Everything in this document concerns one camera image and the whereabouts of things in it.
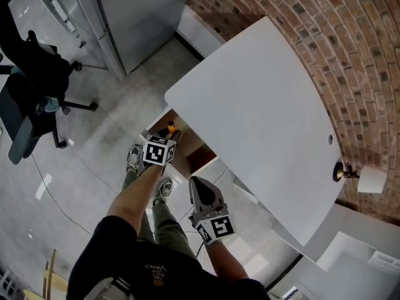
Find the white drawer with wooden bottom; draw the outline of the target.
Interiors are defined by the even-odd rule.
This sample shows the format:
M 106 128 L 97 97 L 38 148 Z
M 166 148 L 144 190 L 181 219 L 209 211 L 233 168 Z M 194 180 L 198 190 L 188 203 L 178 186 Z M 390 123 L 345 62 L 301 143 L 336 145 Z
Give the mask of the white drawer with wooden bottom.
M 206 143 L 181 119 L 170 107 L 167 107 L 148 127 L 140 134 L 141 140 L 147 135 L 156 134 L 167 128 L 168 122 L 174 122 L 180 136 L 177 140 L 177 149 L 172 163 L 165 168 L 164 175 L 172 178 L 177 184 L 186 186 L 191 178 L 205 167 L 215 162 L 218 157 Z

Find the teal cloth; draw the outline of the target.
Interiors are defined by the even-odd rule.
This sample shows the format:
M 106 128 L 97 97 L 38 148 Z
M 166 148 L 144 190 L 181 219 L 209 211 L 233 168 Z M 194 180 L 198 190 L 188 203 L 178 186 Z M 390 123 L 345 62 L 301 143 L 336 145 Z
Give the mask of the teal cloth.
M 44 96 L 36 105 L 37 115 L 42 113 L 55 113 L 59 109 L 59 100 L 56 97 Z

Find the aluminium ladder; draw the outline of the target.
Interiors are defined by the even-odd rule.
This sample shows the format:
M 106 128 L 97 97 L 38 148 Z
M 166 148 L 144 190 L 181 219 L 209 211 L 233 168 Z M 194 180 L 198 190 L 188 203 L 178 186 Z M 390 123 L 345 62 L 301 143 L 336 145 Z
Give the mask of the aluminium ladder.
M 67 13 L 66 8 L 61 4 L 60 0 L 41 1 L 62 28 L 74 38 L 78 48 L 82 48 L 86 42 L 81 39 L 72 17 Z

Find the person's right shoe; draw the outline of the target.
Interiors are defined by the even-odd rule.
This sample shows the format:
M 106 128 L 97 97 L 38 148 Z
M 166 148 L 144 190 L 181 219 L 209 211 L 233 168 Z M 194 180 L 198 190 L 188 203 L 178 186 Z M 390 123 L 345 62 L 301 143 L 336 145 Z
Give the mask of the person's right shoe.
M 174 184 L 171 179 L 164 179 L 160 182 L 156 195 L 152 200 L 152 205 L 155 206 L 159 203 L 166 203 L 168 197 L 174 189 Z

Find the table lamp with white shade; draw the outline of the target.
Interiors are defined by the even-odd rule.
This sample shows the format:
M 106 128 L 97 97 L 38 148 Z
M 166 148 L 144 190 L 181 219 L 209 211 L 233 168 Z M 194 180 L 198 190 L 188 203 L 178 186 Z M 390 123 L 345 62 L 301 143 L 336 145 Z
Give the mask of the table lamp with white shade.
M 363 166 L 360 171 L 348 162 L 338 161 L 333 169 L 332 180 L 338 183 L 342 178 L 357 179 L 357 191 L 363 194 L 382 194 L 387 180 L 387 173 L 370 166 Z

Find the person's olive trousers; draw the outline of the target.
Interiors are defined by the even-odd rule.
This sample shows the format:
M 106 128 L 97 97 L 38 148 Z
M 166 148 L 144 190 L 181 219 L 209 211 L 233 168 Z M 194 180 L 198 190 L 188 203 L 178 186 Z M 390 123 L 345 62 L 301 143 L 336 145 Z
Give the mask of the person's olive trousers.
M 170 249 L 172 253 L 169 257 L 177 257 L 176 262 L 178 264 L 200 269 L 201 265 L 191 250 L 188 239 L 181 225 L 171 214 L 168 205 L 166 203 L 159 203 L 155 206 L 152 205 L 152 216 L 154 221 L 154 231 L 151 232 L 154 238 L 154 243 L 141 243 L 156 244 L 157 248 L 160 250 Z

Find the person's black shirt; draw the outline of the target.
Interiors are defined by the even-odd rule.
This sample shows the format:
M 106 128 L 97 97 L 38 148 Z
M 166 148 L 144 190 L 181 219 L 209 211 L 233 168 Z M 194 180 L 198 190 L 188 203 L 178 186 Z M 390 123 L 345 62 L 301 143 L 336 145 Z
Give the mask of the person's black shirt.
M 228 283 L 185 254 L 139 242 L 135 229 L 116 216 L 95 228 L 72 269 L 66 299 L 83 300 L 106 278 L 126 281 L 134 300 L 270 300 L 260 282 Z

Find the person's right forearm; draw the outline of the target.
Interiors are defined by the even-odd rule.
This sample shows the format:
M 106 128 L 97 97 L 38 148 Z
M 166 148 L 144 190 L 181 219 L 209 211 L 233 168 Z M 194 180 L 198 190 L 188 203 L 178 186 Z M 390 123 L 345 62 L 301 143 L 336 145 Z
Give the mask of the person's right forearm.
M 206 251 L 217 277 L 227 283 L 249 277 L 241 263 L 222 242 L 206 245 Z

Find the black office chair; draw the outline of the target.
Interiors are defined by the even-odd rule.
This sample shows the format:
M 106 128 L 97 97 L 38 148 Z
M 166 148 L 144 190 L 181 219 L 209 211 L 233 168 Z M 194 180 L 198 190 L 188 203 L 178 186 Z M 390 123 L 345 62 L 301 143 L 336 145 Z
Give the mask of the black office chair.
M 0 119 L 12 141 L 9 159 L 18 164 L 32 154 L 45 134 L 53 135 L 57 148 L 66 147 L 66 142 L 58 137 L 58 111 L 95 111 L 98 104 L 85 106 L 65 100 L 69 76 L 80 71 L 82 64 L 63 59 L 56 46 L 40 43 L 32 30 L 23 39 L 8 6 L 10 1 L 0 0 L 0 75 L 7 76 L 0 90 Z M 37 115 L 36 105 L 44 96 L 58 98 L 59 109 Z

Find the yellow wooden chair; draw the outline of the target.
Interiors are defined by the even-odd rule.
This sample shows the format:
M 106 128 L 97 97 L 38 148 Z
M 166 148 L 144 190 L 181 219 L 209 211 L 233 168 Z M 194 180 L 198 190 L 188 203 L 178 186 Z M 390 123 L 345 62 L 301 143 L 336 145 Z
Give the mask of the yellow wooden chair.
M 45 300 L 51 300 L 51 291 L 56 289 L 63 293 L 67 293 L 68 281 L 54 272 L 56 260 L 56 250 L 53 249 L 51 259 L 45 265 L 42 295 Z

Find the white shelf unit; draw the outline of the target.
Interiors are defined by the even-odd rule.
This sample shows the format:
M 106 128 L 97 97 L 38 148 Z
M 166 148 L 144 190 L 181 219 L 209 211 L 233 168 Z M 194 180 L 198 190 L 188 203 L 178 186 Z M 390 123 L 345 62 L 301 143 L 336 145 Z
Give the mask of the white shelf unit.
M 400 275 L 372 264 L 377 249 L 338 232 L 316 261 L 320 300 L 387 300 Z

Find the grey refrigerator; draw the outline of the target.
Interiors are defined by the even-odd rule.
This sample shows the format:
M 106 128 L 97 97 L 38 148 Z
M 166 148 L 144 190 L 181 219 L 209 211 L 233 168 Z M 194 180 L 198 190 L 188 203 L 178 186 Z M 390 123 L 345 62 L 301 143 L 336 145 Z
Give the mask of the grey refrigerator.
M 123 78 L 176 32 L 187 0 L 77 0 L 107 68 Z

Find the person's left forearm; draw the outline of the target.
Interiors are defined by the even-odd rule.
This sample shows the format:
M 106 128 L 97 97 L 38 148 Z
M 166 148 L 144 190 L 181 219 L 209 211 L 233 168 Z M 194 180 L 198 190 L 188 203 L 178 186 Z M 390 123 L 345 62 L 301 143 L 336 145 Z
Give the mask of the person's left forearm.
M 162 166 L 151 164 L 117 195 L 106 214 L 106 216 L 116 216 L 128 222 L 135 229 L 141 242 L 154 243 L 146 216 L 146 207 L 162 172 Z

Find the white desk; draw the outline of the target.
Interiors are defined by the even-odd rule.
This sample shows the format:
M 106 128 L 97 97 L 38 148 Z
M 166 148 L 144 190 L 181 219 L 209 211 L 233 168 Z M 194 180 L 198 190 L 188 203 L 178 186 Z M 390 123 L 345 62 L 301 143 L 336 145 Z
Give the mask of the white desk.
M 281 237 L 311 258 L 343 186 L 333 181 L 341 150 L 314 83 L 275 25 L 264 17 L 249 26 L 165 100 L 272 214 Z

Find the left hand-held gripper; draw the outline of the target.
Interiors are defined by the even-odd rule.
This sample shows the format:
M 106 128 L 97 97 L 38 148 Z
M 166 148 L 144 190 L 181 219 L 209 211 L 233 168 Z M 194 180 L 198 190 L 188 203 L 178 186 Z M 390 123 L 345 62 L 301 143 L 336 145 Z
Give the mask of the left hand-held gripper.
M 169 129 L 164 128 L 157 132 L 158 136 L 148 135 L 143 147 L 143 161 L 149 164 L 165 166 L 174 158 L 176 143 L 179 142 L 181 131 L 178 129 L 172 135 L 172 140 L 165 139 Z

